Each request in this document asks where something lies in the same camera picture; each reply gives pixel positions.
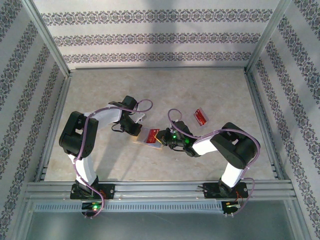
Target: floral border pattern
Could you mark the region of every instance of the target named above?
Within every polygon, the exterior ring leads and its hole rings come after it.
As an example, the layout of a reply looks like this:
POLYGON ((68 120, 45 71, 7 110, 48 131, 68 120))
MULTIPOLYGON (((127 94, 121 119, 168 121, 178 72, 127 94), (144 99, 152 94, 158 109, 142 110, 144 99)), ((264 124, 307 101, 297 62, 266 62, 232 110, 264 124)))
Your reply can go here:
POLYGON ((42 13, 47 26, 177 22, 266 23, 272 9, 167 9, 42 13))
POLYGON ((122 44, 256 44, 260 33, 138 33, 55 36, 58 47, 122 44))
POLYGON ((14 180, 12 181, 12 186, 10 187, 9 195, 7 196, 7 201, 4 203, 4 210, 1 212, 2 216, 0 219, 0 239, 5 239, 6 233, 9 230, 8 227, 11 223, 12 216, 14 215, 16 202, 21 192, 23 182, 25 180, 29 162, 32 159, 33 149, 36 145, 37 138, 40 133, 43 120, 45 118, 47 107, 49 105, 51 94, 57 81, 59 71, 60 69, 58 67, 58 64, 55 62, 45 86, 43 95, 41 97, 36 115, 34 116, 33 124, 31 126, 29 136, 27 137, 25 147, 23 149, 23 154, 21 155, 21 159, 19 160, 16 173, 14 174, 14 180))
POLYGON ((3 136, 3 142, 0 145, 0 180, 2 179, 2 174, 6 170, 6 165, 8 164, 8 159, 10 158, 13 146, 16 143, 18 133, 22 127, 22 123, 25 120, 25 116, 29 109, 32 97, 37 88, 38 82, 40 80, 41 74, 45 68, 47 60, 49 58, 50 51, 46 45, 44 45, 38 55, 35 65, 30 73, 29 79, 23 89, 21 98, 16 106, 16 110, 13 113, 12 121, 6 130, 6 135, 3 136))
POLYGON ((0 43, 22 9, 20 0, 8 0, 0 10, 0 43))
POLYGON ((284 94, 289 101, 289 105, 291 106, 291 110, 293 111, 293 115, 297 121, 297 126, 301 129, 300 132, 303 140, 305 141, 305 145, 308 147, 313 164, 318 169, 318 174, 320 175, 320 143, 316 137, 316 132, 312 128, 312 124, 305 112, 305 108, 301 103, 295 86, 290 79, 285 64, 283 63, 274 42, 269 41, 265 46, 265 50, 270 57, 273 69, 279 78, 284 94))
POLYGON ((315 0, 295 0, 294 4, 311 26, 317 39, 320 41, 320 7, 315 0))
POLYGON ((296 182, 298 183, 299 190, 303 197, 303 202, 306 205, 306 210, 309 212, 309 218, 312 221, 312 226, 315 228, 315 234, 320 238, 320 212, 317 206, 316 198, 313 196, 313 191, 310 190, 311 185, 308 181, 305 169, 302 167, 300 156, 297 153, 296 145, 291 137, 287 122, 285 120, 283 111, 280 108, 279 101, 277 100, 276 93, 272 87, 269 75, 263 64, 261 58, 256 63, 256 69, 261 79, 264 91, 268 98, 278 131, 284 144, 285 151, 291 168, 293 169, 296 182))
POLYGON ((315 68, 315 64, 308 57, 308 53, 298 38, 288 18, 284 16, 278 26, 287 47, 289 48, 292 57, 294 57, 296 65, 299 67, 301 74, 304 76, 307 86, 310 88, 313 98, 320 109, 320 74, 315 68))
POLYGON ((0 79, 0 111, 2 110, 1 106, 5 104, 7 95, 10 93, 13 83, 16 81, 18 72, 24 63, 37 34, 38 30, 36 26, 30 21, 20 38, 19 43, 14 49, 6 68, 3 70, 0 79))
POLYGON ((247 61, 251 52, 139 52, 63 55, 70 63, 125 63, 125 62, 166 62, 166 61, 247 61))

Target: glass panel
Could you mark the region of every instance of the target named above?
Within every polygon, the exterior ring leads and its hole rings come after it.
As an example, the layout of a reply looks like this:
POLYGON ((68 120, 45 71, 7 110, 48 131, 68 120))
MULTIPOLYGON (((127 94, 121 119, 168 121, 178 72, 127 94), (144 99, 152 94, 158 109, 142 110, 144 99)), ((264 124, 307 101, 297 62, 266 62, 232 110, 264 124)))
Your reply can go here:
POLYGON ((282 201, 247 204, 234 218, 208 213, 81 213, 35 212, 28 240, 291 240, 282 201))

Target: wire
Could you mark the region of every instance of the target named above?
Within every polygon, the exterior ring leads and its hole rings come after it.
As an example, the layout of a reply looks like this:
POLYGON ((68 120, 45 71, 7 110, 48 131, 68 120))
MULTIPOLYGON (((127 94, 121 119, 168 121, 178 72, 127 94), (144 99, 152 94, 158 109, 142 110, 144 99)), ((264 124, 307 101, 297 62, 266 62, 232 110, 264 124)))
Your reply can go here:
POLYGON ((238 209, 238 211, 236 211, 235 213, 233 214, 227 214, 227 216, 234 216, 234 215, 237 215, 238 213, 240 213, 244 207, 246 206, 246 204, 248 203, 252 193, 254 192, 254 189, 255 189, 255 185, 256 185, 256 182, 255 180, 252 178, 252 177, 246 177, 246 178, 243 178, 243 180, 251 180, 252 181, 252 188, 251 188, 251 191, 248 195, 248 197, 246 198, 246 200, 244 201, 244 203, 241 205, 241 207, 238 209))
POLYGON ((184 152, 184 150, 178 150, 178 149, 174 149, 174 148, 171 148, 173 151, 176 151, 176 152, 184 152))
POLYGON ((245 169, 243 170, 242 174, 240 175, 240 179, 242 179, 243 176, 246 174, 247 170, 258 159, 258 157, 260 155, 260 144, 259 144, 259 142, 253 136, 251 136, 249 133, 246 133, 245 131, 241 131, 241 130, 237 130, 237 129, 231 129, 231 128, 219 129, 217 131, 218 131, 218 133, 219 132, 234 132, 234 133, 245 135, 246 137, 250 138, 254 142, 254 144, 256 145, 256 154, 255 154, 253 160, 248 163, 248 165, 245 167, 245 169))
POLYGON ((173 111, 173 110, 175 110, 175 111, 177 111, 177 112, 180 113, 180 118, 179 118, 178 121, 181 121, 181 119, 182 119, 182 113, 181 113, 178 109, 176 109, 176 108, 171 108, 171 109, 168 111, 168 119, 169 119, 171 125, 172 125, 178 132, 182 133, 183 135, 188 136, 189 138, 192 138, 192 139, 200 139, 200 138, 201 138, 200 136, 190 135, 190 134, 182 131, 181 129, 179 129, 179 128, 175 125, 175 123, 174 123, 174 122, 171 120, 171 118, 170 118, 170 113, 171 113, 171 111, 173 111))
POLYGON ((114 126, 117 126, 119 123, 116 123, 115 125, 112 125, 111 127, 111 130, 114 131, 114 132, 117 132, 117 133, 124 133, 125 131, 124 130, 116 130, 114 129, 114 126))
POLYGON ((137 102, 133 109, 137 110, 140 102, 137 102))
POLYGON ((236 199, 234 200, 234 203, 239 199, 239 193, 238 191, 235 191, 236 192, 236 199))
POLYGON ((139 101, 137 104, 140 104, 144 101, 148 101, 151 103, 151 106, 146 109, 146 110, 143 110, 143 111, 138 111, 138 110, 131 110, 131 109, 127 109, 125 107, 119 107, 119 106, 110 106, 110 107, 103 107, 103 108, 100 108, 92 113, 89 114, 89 116, 86 117, 85 119, 85 123, 84 123, 84 128, 83 128, 83 136, 82 136, 82 143, 81 143, 81 147, 80 147, 80 150, 79 150, 79 153, 78 153, 78 156, 74 158, 73 160, 73 168, 74 168, 74 171, 75 171, 75 174, 79 177, 79 179, 84 183, 85 186, 87 186, 89 189, 91 189, 92 191, 94 191, 96 194, 98 194, 101 198, 101 208, 100 210, 95 214, 93 215, 91 218, 94 218, 96 216, 99 215, 99 213, 104 209, 105 207, 105 199, 104 199, 104 196, 98 191, 96 190, 94 187, 90 186, 82 177, 81 175, 79 174, 78 170, 77 170, 77 167, 76 167, 76 162, 81 158, 82 156, 82 153, 84 151, 84 148, 85 148, 85 143, 86 143, 86 137, 87 137, 87 130, 88 130, 88 122, 89 122, 89 119, 92 118, 95 114, 97 113, 100 113, 102 111, 106 111, 106 110, 109 110, 109 109, 119 109, 119 110, 124 110, 124 111, 128 111, 128 112, 131 112, 131 113, 145 113, 145 112, 148 112, 150 109, 152 109, 152 107, 154 106, 154 103, 150 100, 150 99, 142 99, 141 101, 139 101))
POLYGON ((239 197, 241 198, 241 204, 242 204, 244 202, 244 198, 240 195, 240 193, 239 193, 239 197))

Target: black bracket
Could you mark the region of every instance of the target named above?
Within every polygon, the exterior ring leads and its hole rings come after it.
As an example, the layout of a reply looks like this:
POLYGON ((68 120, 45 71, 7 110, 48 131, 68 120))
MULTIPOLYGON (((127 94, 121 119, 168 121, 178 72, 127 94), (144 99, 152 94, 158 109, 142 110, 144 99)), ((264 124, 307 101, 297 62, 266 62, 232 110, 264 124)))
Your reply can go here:
MULTIPOLYGON (((243 131, 231 122, 227 122, 222 129, 243 131)), ((233 131, 220 132, 214 135, 210 142, 237 169, 245 169, 258 151, 254 141, 241 133, 233 131)))
POLYGON ((203 194, 205 199, 236 199, 237 192, 238 194, 243 197, 248 197, 248 189, 247 184, 245 182, 239 182, 233 190, 228 194, 226 197, 225 195, 221 194, 220 184, 218 182, 204 182, 202 185, 203 194))
MULTIPOLYGON (((79 154, 84 137, 82 130, 85 127, 86 119, 87 117, 78 111, 74 111, 70 114, 59 138, 59 145, 66 154, 72 154, 74 156, 79 154)), ((81 158, 89 156, 94 149, 98 123, 99 121, 94 118, 90 118, 88 121, 85 145, 81 158)))
MULTIPOLYGON (((175 121, 174 125, 176 128, 193 136, 183 121, 175 121)), ((180 133, 176 130, 176 128, 172 127, 172 130, 174 131, 174 133, 172 133, 171 129, 167 127, 165 130, 159 131, 155 138, 164 146, 169 146, 169 148, 174 151, 185 152, 190 157, 200 157, 199 154, 197 154, 197 152, 192 148, 192 145, 195 143, 196 139, 180 133)))
POLYGON ((223 214, 233 214, 237 212, 238 208, 233 205, 238 205, 238 204, 239 204, 238 201, 222 201, 221 205, 222 205, 223 214))
MULTIPOLYGON (((138 106, 137 101, 131 97, 131 96, 125 96, 122 102, 109 102, 109 104, 115 105, 117 107, 122 107, 128 110, 133 110, 136 106, 138 106)), ((138 136, 142 125, 139 123, 135 123, 131 118, 130 118, 130 113, 129 111, 122 110, 121 111, 121 118, 119 120, 120 124, 120 129, 123 132, 126 132, 132 136, 138 136)))
POLYGON ((101 209, 102 207, 102 202, 94 202, 94 201, 89 201, 89 202, 83 202, 81 206, 81 213, 85 217, 93 217, 96 215, 96 213, 101 209))
MULTIPOLYGON (((115 184, 111 183, 99 183, 98 187, 95 189, 99 190, 103 195, 104 199, 114 199, 115 195, 115 184)), ((70 199, 72 200, 99 200, 100 196, 93 192, 89 194, 87 191, 84 191, 78 184, 73 184, 70 193, 70 199)))

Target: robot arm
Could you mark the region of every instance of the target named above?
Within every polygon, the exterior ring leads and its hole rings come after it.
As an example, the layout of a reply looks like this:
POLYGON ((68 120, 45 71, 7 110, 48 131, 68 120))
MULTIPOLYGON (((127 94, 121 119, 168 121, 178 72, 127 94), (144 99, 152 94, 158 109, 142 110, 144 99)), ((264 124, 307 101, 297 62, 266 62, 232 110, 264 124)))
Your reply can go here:
MULTIPOLYGON (((183 121, 174 122, 176 128, 192 136, 183 121)), ((243 172, 251 159, 257 154, 257 146, 249 137, 231 130, 244 132, 231 122, 225 124, 218 134, 209 134, 199 139, 191 138, 172 129, 159 131, 156 138, 163 145, 176 151, 184 151, 190 157, 200 157, 206 153, 219 151, 228 161, 225 171, 219 180, 219 191, 222 197, 228 197, 240 181, 243 172)))
MULTIPOLYGON (((136 108, 136 110, 139 110, 137 101, 130 96, 126 96, 122 102, 110 102, 106 107, 120 107, 128 110, 136 108)), ((98 112, 89 119, 84 149, 80 160, 75 162, 75 167, 79 173, 76 176, 76 181, 81 184, 81 188, 85 191, 90 192, 82 179, 90 186, 97 185, 99 181, 91 157, 97 131, 111 123, 119 123, 123 132, 138 136, 142 127, 138 122, 142 121, 146 115, 142 112, 136 112, 132 115, 130 113, 118 108, 111 108, 98 112)), ((63 147, 64 152, 68 154, 72 162, 79 154, 83 139, 83 132, 81 131, 83 131, 86 119, 90 114, 91 112, 72 112, 59 139, 59 145, 63 147)))

